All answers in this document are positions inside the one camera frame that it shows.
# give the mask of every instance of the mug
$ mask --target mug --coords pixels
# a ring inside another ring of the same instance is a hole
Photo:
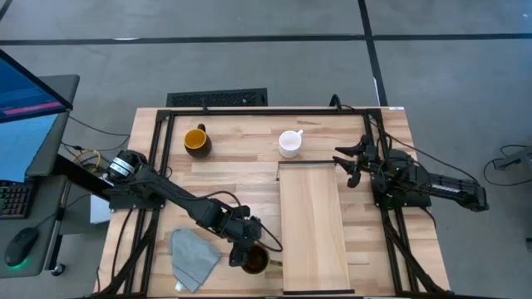
[[[199,124],[198,129],[192,129],[185,134],[185,149],[189,155],[197,159],[207,157],[213,148],[210,138],[205,132],[205,125]]]
[[[282,262],[274,261],[269,258],[269,252],[266,248],[254,244],[248,251],[248,261],[241,268],[248,274],[257,275],[268,267],[268,265],[283,266]]]
[[[279,136],[279,153],[284,158],[293,158],[299,154],[301,149],[301,144],[303,130],[298,132],[286,131]]]

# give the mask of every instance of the wooden board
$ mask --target wooden board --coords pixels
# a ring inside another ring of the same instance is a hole
[[[156,113],[156,108],[137,110],[129,143],[131,150],[137,150],[146,156],[149,154]],[[389,134],[412,145],[404,110],[383,108],[382,116]],[[206,125],[207,133],[213,141],[213,152],[207,160],[203,161],[191,159],[183,146],[185,132],[195,128],[199,123]],[[166,122],[163,123],[161,130],[156,165],[159,165],[161,157],[165,128]],[[355,115],[180,116],[175,119],[170,148],[169,166],[174,170],[170,180],[195,195],[216,190],[228,190],[235,193],[242,204],[247,204],[251,208],[252,214],[260,217],[272,233],[281,238],[279,185],[275,178],[278,161],[283,158],[278,154],[278,136],[285,130],[299,129],[305,130],[305,136],[302,152],[295,159],[331,159],[334,154],[349,159],[335,152],[334,147],[356,144],[364,132],[364,125],[362,117]],[[415,154],[408,148],[398,143],[394,143],[393,146],[415,157]],[[357,296],[392,295],[394,293],[392,275],[384,233],[379,210],[373,205],[369,176],[362,174],[360,184],[355,189],[349,189],[346,186],[346,173],[339,167],[335,170],[351,288],[356,290]],[[231,199],[225,195],[219,196],[219,199],[232,204]],[[449,283],[432,220],[419,208],[404,208],[403,211],[412,253],[438,285],[448,288]],[[102,288],[107,286],[111,279],[111,265],[116,250],[116,241],[126,214],[127,211],[119,211],[111,218],[100,263]],[[133,212],[126,225],[118,253],[117,271],[129,257],[135,220],[136,211]],[[171,231],[176,227],[193,228],[202,238],[214,244],[222,252],[219,265],[214,268],[209,279],[195,294],[178,293],[175,290],[176,280],[170,266],[171,257],[168,253],[168,246]],[[275,245],[267,237],[264,237],[264,242],[271,246]],[[281,267],[271,266],[261,275],[245,274],[240,268],[229,267],[230,249],[231,244],[226,240],[219,239],[198,228],[186,216],[182,208],[167,204],[161,212],[157,228],[148,296],[235,297],[283,294],[283,269]],[[282,253],[273,252],[271,256],[275,260],[283,260]],[[134,291],[138,291],[140,287],[143,260],[144,258],[141,257],[137,263]],[[402,259],[399,259],[399,265],[403,287],[408,289],[406,269]]]
[[[334,167],[280,166],[285,291],[351,289]]]

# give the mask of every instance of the brown cup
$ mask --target brown cup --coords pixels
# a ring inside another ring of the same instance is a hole
[[[185,149],[189,155],[197,159],[207,157],[213,145],[205,132],[205,125],[199,124],[197,129],[192,129],[185,134]]]
[[[283,266],[282,262],[274,261],[269,258],[269,252],[266,248],[254,244],[248,251],[248,261],[242,266],[242,270],[248,274],[257,275],[268,267],[268,265]]]

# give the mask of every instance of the white mug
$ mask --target white mug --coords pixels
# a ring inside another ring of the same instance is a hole
[[[284,158],[293,158],[301,149],[303,130],[286,131],[279,136],[279,153]]]

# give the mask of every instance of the wooden table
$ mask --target wooden table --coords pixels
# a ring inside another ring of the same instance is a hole
[[[155,108],[137,110],[129,149],[148,156],[156,111]],[[382,108],[382,114],[387,132],[405,143],[412,144],[406,112]],[[185,132],[199,123],[206,125],[207,133],[213,142],[213,150],[206,160],[192,160],[183,146]],[[165,124],[166,122],[161,129],[156,158],[157,169],[165,139]],[[169,166],[173,169],[170,180],[198,196],[216,190],[235,193],[242,204],[251,208],[253,215],[260,217],[276,237],[281,238],[279,184],[276,181],[276,172],[278,161],[283,160],[278,153],[278,137],[285,130],[305,131],[302,151],[295,158],[300,160],[331,159],[333,155],[342,157],[334,151],[334,147],[355,145],[365,132],[362,117],[355,115],[178,116],[175,119],[170,148]],[[405,150],[416,157],[414,152],[398,143],[394,143],[394,148]],[[379,210],[373,205],[369,176],[362,174],[361,183],[355,189],[350,189],[346,186],[347,176],[340,167],[336,168],[336,174],[351,288],[354,288],[355,295],[359,296],[393,295],[382,221]],[[218,199],[234,205],[231,198],[224,194]],[[413,255],[439,286],[448,289],[449,282],[432,220],[419,208],[404,208],[403,211]],[[117,271],[130,254],[136,213],[133,212],[126,225],[117,259]],[[102,287],[111,279],[113,255],[125,217],[126,211],[120,211],[114,213],[111,219],[100,264]],[[222,252],[219,264],[195,294],[178,293],[175,290],[176,279],[172,274],[169,243],[172,230],[178,227],[192,228],[201,238]],[[275,245],[267,237],[264,237],[264,242]],[[281,267],[270,266],[266,272],[256,276],[246,274],[239,267],[229,266],[228,255],[231,247],[227,240],[217,238],[197,227],[182,208],[167,204],[160,213],[148,296],[282,295]],[[275,260],[282,260],[282,253],[272,252],[271,255]],[[401,254],[398,253],[397,256],[403,288],[407,290],[405,264]],[[144,257],[141,257],[137,263],[134,291],[138,291],[140,287],[143,261]]]

